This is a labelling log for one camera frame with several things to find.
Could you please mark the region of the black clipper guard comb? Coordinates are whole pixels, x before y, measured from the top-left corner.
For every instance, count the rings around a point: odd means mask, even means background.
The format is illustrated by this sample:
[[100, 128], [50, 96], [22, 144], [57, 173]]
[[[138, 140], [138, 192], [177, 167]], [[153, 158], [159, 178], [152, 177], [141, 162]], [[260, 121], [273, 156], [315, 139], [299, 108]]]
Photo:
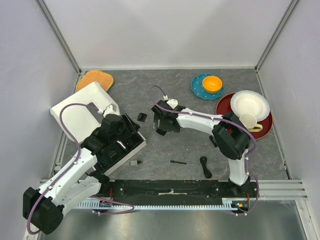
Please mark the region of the black clipper guard comb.
[[145, 122], [146, 119], [147, 119], [147, 117], [148, 117], [147, 114], [145, 114], [145, 113], [143, 113], [143, 112], [140, 112], [140, 113], [138, 114], [137, 120], [138, 120], [139, 122]]
[[158, 131], [160, 129], [161, 119], [159, 116], [155, 115], [153, 118], [153, 129]]
[[161, 135], [161, 136], [165, 136], [166, 133], [167, 133], [166, 131], [161, 130], [161, 129], [157, 129], [156, 132], [157, 132], [159, 135]]

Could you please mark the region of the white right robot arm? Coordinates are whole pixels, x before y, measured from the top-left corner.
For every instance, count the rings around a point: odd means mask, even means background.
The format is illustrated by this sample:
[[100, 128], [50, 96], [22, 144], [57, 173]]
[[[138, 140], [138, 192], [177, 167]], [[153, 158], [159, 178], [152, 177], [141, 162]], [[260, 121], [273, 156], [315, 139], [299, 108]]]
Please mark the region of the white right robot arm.
[[168, 132], [179, 133], [181, 129], [209, 134], [213, 145], [228, 159], [230, 193], [240, 197], [247, 191], [247, 157], [252, 136], [234, 113], [201, 113], [178, 105], [175, 99], [160, 100], [151, 110], [153, 126], [162, 136]]

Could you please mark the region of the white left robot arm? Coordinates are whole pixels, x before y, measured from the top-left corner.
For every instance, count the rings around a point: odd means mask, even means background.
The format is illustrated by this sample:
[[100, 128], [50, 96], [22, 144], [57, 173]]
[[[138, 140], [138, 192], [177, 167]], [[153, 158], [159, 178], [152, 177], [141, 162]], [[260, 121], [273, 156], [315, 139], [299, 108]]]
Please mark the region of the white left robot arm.
[[51, 234], [76, 205], [89, 197], [106, 196], [108, 175], [146, 145], [140, 125], [116, 109], [113, 103], [105, 109], [84, 103], [70, 103], [61, 109], [62, 129], [77, 151], [47, 182], [24, 192], [22, 215], [30, 235]]

